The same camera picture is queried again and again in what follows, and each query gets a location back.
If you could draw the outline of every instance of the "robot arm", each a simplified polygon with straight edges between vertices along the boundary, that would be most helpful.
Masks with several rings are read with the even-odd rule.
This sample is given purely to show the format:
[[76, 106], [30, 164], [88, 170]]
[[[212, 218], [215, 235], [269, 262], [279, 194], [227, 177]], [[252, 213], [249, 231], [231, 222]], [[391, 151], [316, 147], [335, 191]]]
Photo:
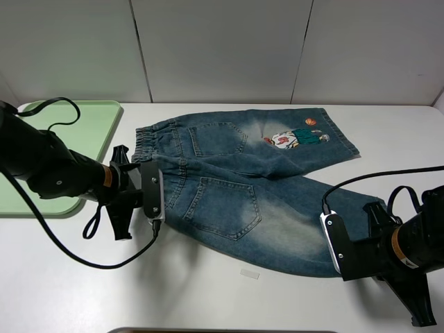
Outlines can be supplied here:
[[[436, 325], [426, 273], [444, 268], [444, 186], [425, 191], [420, 205], [411, 187], [393, 191], [385, 210], [381, 203], [367, 203], [369, 238], [351, 241], [342, 218], [330, 210], [327, 196], [351, 182], [401, 173], [444, 170], [443, 166], [373, 173], [332, 187], [323, 197], [321, 225], [334, 262], [344, 281], [375, 276], [385, 281], [412, 315], [413, 326]], [[397, 194], [407, 189], [417, 215], [403, 223], [394, 216]]]
[[[24, 199], [28, 196], [14, 178], [26, 181], [29, 188], [42, 199], [70, 196], [96, 201], [99, 207], [84, 230], [83, 236], [86, 239], [94, 236], [103, 206], [108, 211], [115, 239], [131, 239], [128, 229], [133, 210], [143, 206], [145, 215], [153, 221], [154, 242], [164, 218], [162, 173], [157, 163], [129, 163], [126, 157], [128, 149], [118, 146], [114, 148], [110, 165], [106, 166], [69, 150], [50, 128], [37, 130], [18, 117], [37, 114], [56, 101], [71, 103], [79, 118], [80, 110], [69, 99], [51, 99], [23, 114], [19, 114], [10, 104], [0, 101], [0, 171]], [[91, 264], [70, 253], [52, 234], [29, 197], [26, 202], [32, 204], [31, 210], [46, 233], [51, 233], [50, 238], [71, 258], [96, 268], [119, 266]]]

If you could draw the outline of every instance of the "cartoon character patch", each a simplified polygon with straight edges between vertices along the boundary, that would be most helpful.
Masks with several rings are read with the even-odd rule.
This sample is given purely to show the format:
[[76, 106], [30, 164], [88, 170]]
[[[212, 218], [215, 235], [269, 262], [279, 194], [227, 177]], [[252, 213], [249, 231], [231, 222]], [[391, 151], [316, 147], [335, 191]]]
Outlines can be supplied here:
[[[315, 125], [314, 119], [308, 118], [305, 123], [307, 125]], [[330, 136], [323, 134], [321, 130], [310, 130], [308, 128], [299, 128], [274, 134], [271, 139], [265, 137], [264, 140], [280, 149], [296, 148], [300, 144], [320, 144], [328, 142]]]

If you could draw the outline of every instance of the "black wire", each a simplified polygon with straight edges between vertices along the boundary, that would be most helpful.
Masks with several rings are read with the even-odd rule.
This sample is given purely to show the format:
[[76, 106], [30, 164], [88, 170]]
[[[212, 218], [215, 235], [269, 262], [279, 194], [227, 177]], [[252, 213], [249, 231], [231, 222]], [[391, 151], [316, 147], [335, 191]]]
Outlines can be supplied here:
[[153, 245], [153, 243], [157, 239], [157, 236], [159, 235], [160, 221], [159, 220], [154, 220], [153, 221], [153, 238], [151, 239], [151, 241], [143, 249], [141, 249], [138, 253], [136, 253], [132, 257], [128, 258], [127, 260], [125, 260], [123, 262], [121, 262], [120, 264], [115, 264], [115, 265], [100, 265], [100, 264], [94, 264], [92, 262], [88, 262], [88, 261], [78, 257], [77, 255], [73, 254], [70, 250], [68, 250], [58, 240], [58, 238], [53, 234], [53, 232], [49, 228], [48, 224], [44, 220], [44, 217], [42, 216], [42, 214], [40, 214], [38, 208], [34, 205], [34, 203], [31, 200], [31, 198], [29, 198], [28, 194], [23, 190], [23, 188], [15, 180], [15, 178], [10, 174], [10, 172], [5, 168], [5, 166], [2, 165], [2, 163], [0, 163], [0, 172], [2, 172], [2, 174], [5, 175], [6, 179], [9, 181], [9, 183], [17, 190], [17, 192], [19, 192], [20, 196], [23, 198], [25, 203], [28, 205], [28, 207], [34, 213], [35, 217], [39, 221], [39, 223], [42, 226], [43, 230], [46, 232], [48, 237], [53, 241], [53, 243], [64, 254], [66, 254], [68, 257], [70, 257], [71, 259], [73, 259], [73, 260], [75, 260], [75, 261], [77, 261], [77, 262], [79, 262], [81, 264], [84, 264], [86, 266], [89, 266], [89, 267], [92, 267], [92, 268], [99, 268], [99, 269], [116, 269], [116, 268], [120, 268], [122, 266], [125, 266], [126, 264], [129, 264], [134, 259], [140, 257], [146, 250], [148, 250]]
[[76, 123], [80, 119], [80, 109], [78, 108], [77, 104], [75, 104], [72, 100], [67, 99], [65, 97], [56, 97], [54, 99], [49, 99], [48, 101], [42, 102], [41, 104], [37, 105], [32, 110], [25, 111], [25, 112], [16, 112], [15, 114], [17, 114], [21, 117], [31, 117], [31, 116], [36, 115], [40, 111], [42, 111], [46, 106], [54, 104], [55, 102], [58, 102], [58, 101], [66, 101], [69, 104], [71, 104], [74, 107], [74, 109], [76, 109], [77, 117], [76, 117], [76, 119], [74, 119], [73, 121], [70, 121], [69, 123], [53, 123], [52, 125], [50, 125], [48, 127], [47, 131], [50, 131], [51, 128], [55, 125], [72, 125], [73, 123]]
[[99, 203], [99, 205], [97, 206], [97, 209], [96, 209], [96, 213], [88, 221], [88, 223], [86, 223], [86, 226], [85, 226], [85, 228], [83, 229], [83, 232], [82, 232], [82, 236], [83, 236], [84, 239], [91, 239], [96, 234], [97, 229], [99, 228], [99, 224], [100, 224], [100, 217], [101, 217], [101, 209], [102, 209], [102, 207], [103, 207], [103, 205], [101, 205]]
[[351, 184], [352, 182], [357, 182], [359, 180], [363, 180], [363, 179], [367, 179], [367, 178], [380, 177], [380, 176], [403, 175], [403, 174], [406, 174], [406, 173], [420, 173], [420, 172], [432, 172], [432, 171], [442, 171], [442, 170], [444, 170], [444, 165], [431, 166], [429, 168], [419, 168], [419, 169], [405, 169], [405, 170], [395, 170], [395, 171], [383, 171], [383, 172], [369, 173], [368, 175], [359, 176], [359, 177], [356, 177], [356, 178], [352, 178], [352, 179], [346, 180], [345, 182], [340, 182], [338, 185], [333, 186], [331, 189], [329, 189], [328, 191], [326, 191], [324, 193], [324, 196], [322, 197], [322, 211], [323, 211], [324, 215], [331, 214], [332, 211], [330, 209], [330, 206], [327, 203], [327, 197], [333, 191], [336, 191], [339, 187]]
[[395, 219], [400, 219], [400, 217], [395, 216], [393, 214], [393, 204], [395, 203], [396, 196], [403, 190], [406, 189], [409, 191], [411, 203], [413, 203], [413, 207], [415, 208], [416, 213], [419, 213], [421, 211], [421, 204], [419, 203], [418, 196], [416, 195], [416, 192], [414, 189], [412, 189], [410, 186], [398, 186], [396, 187], [393, 192], [391, 192], [390, 198], [388, 198], [387, 202], [387, 214], [392, 216]]

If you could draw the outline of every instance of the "blue denim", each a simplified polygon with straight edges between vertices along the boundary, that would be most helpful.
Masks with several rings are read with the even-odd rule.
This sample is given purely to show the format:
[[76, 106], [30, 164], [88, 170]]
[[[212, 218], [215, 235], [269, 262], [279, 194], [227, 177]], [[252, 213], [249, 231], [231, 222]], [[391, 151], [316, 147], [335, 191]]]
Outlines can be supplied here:
[[[290, 274], [337, 276], [321, 230], [330, 186], [302, 176], [359, 151], [321, 108], [208, 112], [137, 129], [133, 162], [157, 161], [166, 223], [227, 255]], [[329, 203], [352, 240], [368, 236], [344, 189]]]

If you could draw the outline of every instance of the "white tabletop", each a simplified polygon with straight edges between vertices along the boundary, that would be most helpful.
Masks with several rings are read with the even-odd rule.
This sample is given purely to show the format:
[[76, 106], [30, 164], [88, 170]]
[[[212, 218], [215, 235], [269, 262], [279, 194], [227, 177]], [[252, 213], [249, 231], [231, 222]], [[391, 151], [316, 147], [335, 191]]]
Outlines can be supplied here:
[[[124, 144], [133, 153], [135, 129], [192, 112], [306, 105], [123, 104], [124, 113], [105, 157]], [[444, 164], [444, 116], [423, 106], [321, 105], [361, 151], [361, 158], [310, 173], [330, 184], [365, 173]], [[444, 185], [444, 172], [389, 176], [346, 188], [388, 199], [398, 185], [420, 194]], [[151, 238], [135, 218], [132, 241], [115, 242], [108, 216], [95, 238], [82, 239], [96, 204], [75, 216], [51, 219], [60, 240], [102, 264], [131, 256]], [[413, 216], [406, 194], [395, 213]], [[367, 278], [313, 278], [270, 271], [197, 244], [163, 225], [160, 239], [136, 262], [114, 271], [69, 259], [35, 219], [0, 219], [0, 332], [99, 333], [120, 327], [195, 330], [309, 330], [355, 332], [444, 331], [444, 270], [429, 274], [437, 327], [414, 328], [410, 315], [383, 282]], [[255, 280], [241, 269], [259, 273]]]

